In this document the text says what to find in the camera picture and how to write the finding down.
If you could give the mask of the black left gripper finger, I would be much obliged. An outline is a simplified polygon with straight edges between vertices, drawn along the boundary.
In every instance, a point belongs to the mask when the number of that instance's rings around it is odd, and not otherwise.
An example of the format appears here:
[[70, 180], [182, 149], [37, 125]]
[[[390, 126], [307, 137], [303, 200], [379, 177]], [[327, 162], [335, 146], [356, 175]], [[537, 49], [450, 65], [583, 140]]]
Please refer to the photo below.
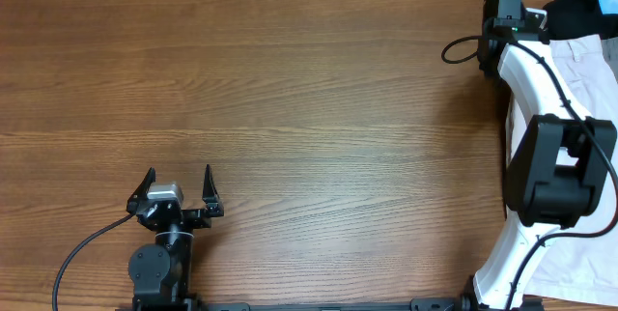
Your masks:
[[206, 165], [204, 174], [204, 185], [202, 190], [202, 200], [205, 204], [214, 204], [219, 202], [219, 195], [214, 185], [212, 169], [209, 164]]
[[129, 201], [137, 201], [138, 199], [143, 199], [147, 197], [147, 193], [152, 185], [155, 182], [156, 173], [153, 167], [151, 167], [140, 185], [133, 191], [133, 193], [129, 196]]

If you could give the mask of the beige shorts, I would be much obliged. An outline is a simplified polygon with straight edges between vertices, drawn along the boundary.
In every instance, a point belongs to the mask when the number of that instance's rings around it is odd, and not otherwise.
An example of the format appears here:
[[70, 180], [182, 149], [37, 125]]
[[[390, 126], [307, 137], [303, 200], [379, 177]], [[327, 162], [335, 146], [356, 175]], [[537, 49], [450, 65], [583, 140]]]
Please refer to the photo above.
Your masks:
[[[617, 81], [597, 35], [550, 43], [554, 65], [591, 115], [617, 122]], [[552, 240], [525, 292], [606, 306], [617, 304], [617, 231]]]

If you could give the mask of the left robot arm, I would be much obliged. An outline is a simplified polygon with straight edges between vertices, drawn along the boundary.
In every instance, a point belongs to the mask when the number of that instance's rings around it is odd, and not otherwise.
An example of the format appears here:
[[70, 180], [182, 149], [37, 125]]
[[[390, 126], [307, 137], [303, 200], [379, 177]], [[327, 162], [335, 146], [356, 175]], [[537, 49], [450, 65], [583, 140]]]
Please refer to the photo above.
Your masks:
[[205, 169], [202, 201], [201, 208], [185, 209], [181, 187], [175, 182], [158, 184], [153, 168], [128, 198], [127, 212], [154, 232], [154, 243], [136, 249], [128, 262], [134, 310], [206, 308], [189, 286], [194, 232], [209, 229], [213, 218], [224, 215], [210, 166]]

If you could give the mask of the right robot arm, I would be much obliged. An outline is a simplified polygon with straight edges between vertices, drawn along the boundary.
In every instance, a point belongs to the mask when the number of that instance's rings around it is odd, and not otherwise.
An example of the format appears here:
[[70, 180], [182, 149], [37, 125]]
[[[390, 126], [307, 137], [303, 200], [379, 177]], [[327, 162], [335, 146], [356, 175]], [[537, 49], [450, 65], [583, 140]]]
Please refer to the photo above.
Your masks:
[[536, 309], [523, 298], [534, 270], [555, 240], [575, 236], [616, 177], [616, 127], [593, 118], [569, 90], [552, 61], [546, 19], [521, 0], [484, 0], [480, 68], [508, 84], [526, 130], [506, 167], [505, 226], [472, 279], [475, 310]]

